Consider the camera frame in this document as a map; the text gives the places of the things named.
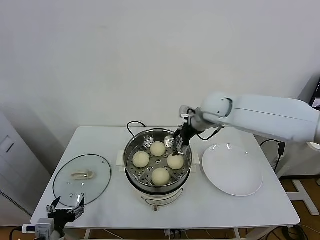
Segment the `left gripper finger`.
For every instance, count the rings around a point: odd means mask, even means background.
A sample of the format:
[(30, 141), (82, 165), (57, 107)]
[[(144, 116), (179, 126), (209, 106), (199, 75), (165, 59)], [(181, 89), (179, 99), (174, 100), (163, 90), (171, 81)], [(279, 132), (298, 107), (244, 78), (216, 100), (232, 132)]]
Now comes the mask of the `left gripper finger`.
[(67, 213), (72, 220), (78, 219), (85, 212), (85, 197), (82, 197), (76, 207), (70, 209)]
[(56, 207), (58, 205), (58, 203), (60, 202), (61, 196), (59, 196), (58, 198), (56, 198), (51, 205), (47, 205), (46, 206), (46, 212), (47, 213), (55, 213), (56, 212)]

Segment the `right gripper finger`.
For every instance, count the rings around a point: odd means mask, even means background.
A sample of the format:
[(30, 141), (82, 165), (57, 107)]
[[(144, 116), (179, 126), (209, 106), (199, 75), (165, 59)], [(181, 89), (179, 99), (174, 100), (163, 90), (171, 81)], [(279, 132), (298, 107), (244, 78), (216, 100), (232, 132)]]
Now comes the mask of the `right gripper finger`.
[(173, 138), (174, 138), (174, 142), (175, 142), (175, 152), (179, 152), (181, 150), (181, 144), (182, 144), (180, 129), (177, 129), (175, 131)]
[(187, 151), (187, 148), (188, 148), (188, 145), (185, 144), (182, 139), (180, 139), (177, 142), (177, 154), (178, 155), (182, 155), (183, 156), (185, 154), (185, 152)]

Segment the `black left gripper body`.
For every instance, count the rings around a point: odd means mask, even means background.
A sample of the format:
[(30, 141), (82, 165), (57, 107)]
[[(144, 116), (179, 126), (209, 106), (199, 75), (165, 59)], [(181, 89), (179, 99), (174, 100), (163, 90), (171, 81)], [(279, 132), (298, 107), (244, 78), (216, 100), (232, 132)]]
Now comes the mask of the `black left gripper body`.
[(75, 214), (71, 209), (56, 209), (55, 212), (48, 213), (47, 217), (54, 219), (55, 230), (63, 230), (67, 223), (75, 220)]

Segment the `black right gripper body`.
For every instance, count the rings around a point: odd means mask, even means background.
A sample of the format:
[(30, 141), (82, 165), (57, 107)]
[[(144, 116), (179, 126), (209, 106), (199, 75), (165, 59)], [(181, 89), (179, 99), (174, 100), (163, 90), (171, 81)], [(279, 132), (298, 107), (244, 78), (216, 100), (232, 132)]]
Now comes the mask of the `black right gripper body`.
[(181, 130), (181, 139), (186, 145), (189, 145), (190, 140), (198, 133), (188, 121), (180, 125), (177, 130)]

